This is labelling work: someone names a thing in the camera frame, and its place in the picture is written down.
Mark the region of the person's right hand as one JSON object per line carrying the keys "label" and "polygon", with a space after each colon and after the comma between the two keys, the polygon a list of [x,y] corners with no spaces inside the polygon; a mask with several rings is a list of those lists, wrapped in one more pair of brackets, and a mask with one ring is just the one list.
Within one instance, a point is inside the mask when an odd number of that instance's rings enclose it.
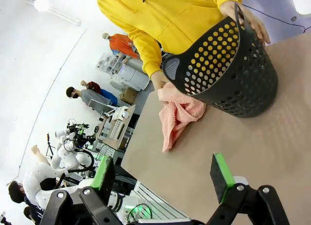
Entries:
{"label": "person's right hand", "polygon": [[164,75],[162,70],[158,70],[151,75],[151,81],[153,83],[155,91],[163,88],[168,82],[168,78]]}

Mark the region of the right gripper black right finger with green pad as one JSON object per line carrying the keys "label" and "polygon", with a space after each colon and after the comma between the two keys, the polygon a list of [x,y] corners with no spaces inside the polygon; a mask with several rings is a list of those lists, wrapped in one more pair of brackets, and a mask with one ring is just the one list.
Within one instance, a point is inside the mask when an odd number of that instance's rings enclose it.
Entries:
{"label": "right gripper black right finger with green pad", "polygon": [[219,202],[208,225],[230,225],[246,214],[254,225],[288,225],[289,220],[276,189],[262,185],[257,190],[244,177],[234,177],[220,153],[212,156],[210,177]]}

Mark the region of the person's left hand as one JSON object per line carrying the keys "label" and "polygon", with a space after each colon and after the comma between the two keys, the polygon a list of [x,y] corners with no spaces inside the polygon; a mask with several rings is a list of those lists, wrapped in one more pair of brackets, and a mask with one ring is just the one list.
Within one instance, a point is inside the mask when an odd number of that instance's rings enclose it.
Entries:
{"label": "person's left hand", "polygon": [[238,5],[243,12],[243,17],[239,16],[240,24],[243,24],[245,20],[251,25],[252,29],[255,31],[257,37],[262,42],[263,45],[270,44],[270,38],[264,24],[259,20],[250,10],[243,7],[242,4],[235,1],[226,1],[220,5],[219,10],[224,16],[231,17],[235,22],[237,22],[235,15],[235,6]]}

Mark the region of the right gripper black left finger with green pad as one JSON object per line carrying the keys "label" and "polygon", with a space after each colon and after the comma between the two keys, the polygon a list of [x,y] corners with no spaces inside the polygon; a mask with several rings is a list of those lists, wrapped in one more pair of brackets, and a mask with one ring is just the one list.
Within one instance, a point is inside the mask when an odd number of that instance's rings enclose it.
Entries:
{"label": "right gripper black left finger with green pad", "polygon": [[50,191],[42,225],[120,225],[108,206],[115,180],[111,157],[104,157],[90,183]]}

